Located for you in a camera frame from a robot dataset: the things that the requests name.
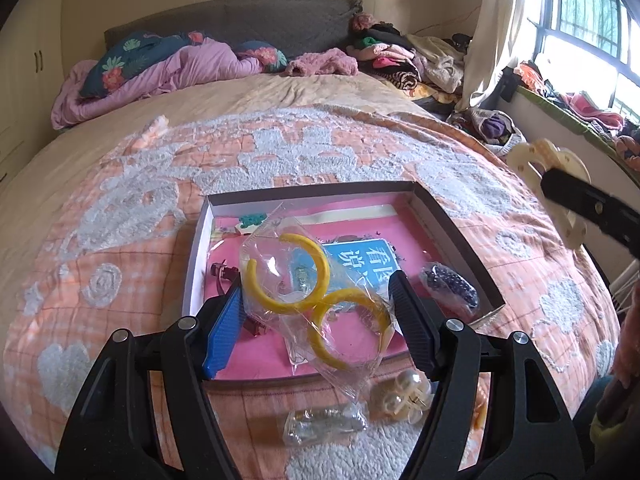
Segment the white plastic object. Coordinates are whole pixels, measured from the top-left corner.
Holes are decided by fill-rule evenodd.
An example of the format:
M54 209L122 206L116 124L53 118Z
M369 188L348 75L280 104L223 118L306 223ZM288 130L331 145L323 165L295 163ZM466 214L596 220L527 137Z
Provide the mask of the white plastic object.
M417 424L431 407L431 383L420 371L408 368L396 376L382 400L382 411L395 420Z
M507 154L506 161L546 209L564 246L572 251L580 247L587 233L584 219L544 197L540 187L542 175L533 166L541 166L543 173L551 168L559 168L590 184L589 171L580 158L566 148L556 148L548 139L539 139L514 146Z

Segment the curtain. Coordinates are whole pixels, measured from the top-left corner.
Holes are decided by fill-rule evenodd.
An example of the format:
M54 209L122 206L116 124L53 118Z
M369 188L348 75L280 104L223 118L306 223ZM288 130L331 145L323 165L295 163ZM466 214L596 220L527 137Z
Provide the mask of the curtain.
M524 18L524 0L482 0L478 25L465 56L462 99L456 110L476 106L495 89Z

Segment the clear plastic packet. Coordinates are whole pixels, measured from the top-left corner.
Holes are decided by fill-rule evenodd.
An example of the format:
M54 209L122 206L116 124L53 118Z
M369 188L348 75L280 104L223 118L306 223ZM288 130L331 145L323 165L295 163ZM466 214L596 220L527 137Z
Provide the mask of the clear plastic packet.
M420 272L420 281L431 297L452 311L465 323L478 312L478 292L455 270L438 262L430 262Z
M423 372L403 370L382 399L382 411L395 420L418 424L429 412L436 389L437 383L431 383Z
M356 401L394 333L388 303L364 276L336 262L283 206L242 244L240 272L247 314Z
M288 447L311 446L330 442L344 434L364 431L368 427L367 403L348 402L328 408L289 412L282 440Z

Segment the yellow bangle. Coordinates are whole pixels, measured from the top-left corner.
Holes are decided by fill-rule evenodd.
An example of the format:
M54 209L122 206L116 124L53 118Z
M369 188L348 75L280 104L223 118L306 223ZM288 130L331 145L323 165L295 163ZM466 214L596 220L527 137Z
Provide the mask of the yellow bangle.
M297 235L292 233L286 233L280 235L278 238L281 242L288 242L295 244L301 249L309 253L309 256L316 264L316 286L311 293L300 301L293 303L284 303L282 301L274 300L267 296L258 285L258 279L256 277L255 269L257 262L254 259L249 260L246 266L246 275L242 278L242 283L247 288L249 293L255 297L256 300L264 307L265 310L274 312L276 314L298 314L304 312L310 308L316 306L316 304L322 300L322 297L326 294L329 288L329 278L331 272L329 270L329 261L324 255L324 251L313 240L310 240L306 236Z
M311 324L306 330L307 338L309 339L309 345L314 351L316 356L332 368L337 370L348 370L350 366L334 357L328 349L324 346L324 339L322 338L322 322L324 317L329 312L329 309L335 304L343 301L351 301L357 303L368 310L375 316L378 322L378 329L380 330L380 344L378 351L383 351L384 338L386 329L391 326L391 317L388 311L383 306L375 303L369 296L367 296L363 290L359 288L341 288L330 294L327 294L313 309L309 321Z

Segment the pillow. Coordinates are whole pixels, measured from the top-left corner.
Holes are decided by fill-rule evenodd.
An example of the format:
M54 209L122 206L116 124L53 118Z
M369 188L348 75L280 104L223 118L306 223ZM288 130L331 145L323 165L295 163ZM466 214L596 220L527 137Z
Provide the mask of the pillow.
M263 72L282 72L287 66L287 58L274 46L264 41L245 41L234 49L239 59L255 57L264 67Z
M106 97L147 68L187 45L202 44L199 31L162 38L151 32L129 34L102 56L86 76L80 97Z

